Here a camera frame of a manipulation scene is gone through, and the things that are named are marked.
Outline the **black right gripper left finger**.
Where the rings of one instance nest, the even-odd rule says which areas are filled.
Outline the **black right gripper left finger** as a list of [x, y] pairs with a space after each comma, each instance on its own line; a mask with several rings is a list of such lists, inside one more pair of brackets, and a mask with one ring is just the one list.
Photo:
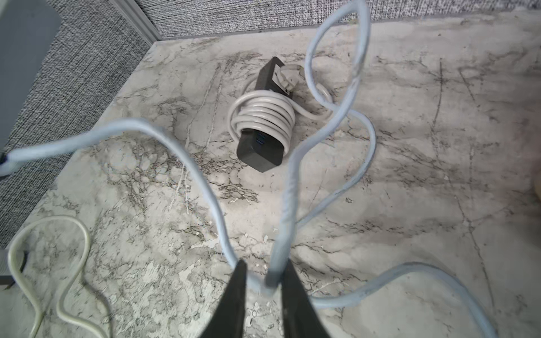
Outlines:
[[239, 260], [214, 314], [201, 338], [241, 338], [244, 332], [247, 290], [247, 264]]

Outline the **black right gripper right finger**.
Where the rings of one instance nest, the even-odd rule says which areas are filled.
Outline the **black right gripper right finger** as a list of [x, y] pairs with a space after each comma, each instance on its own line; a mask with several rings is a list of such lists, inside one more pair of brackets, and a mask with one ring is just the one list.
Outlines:
[[330, 338], [291, 261], [287, 262], [281, 286], [284, 337]]

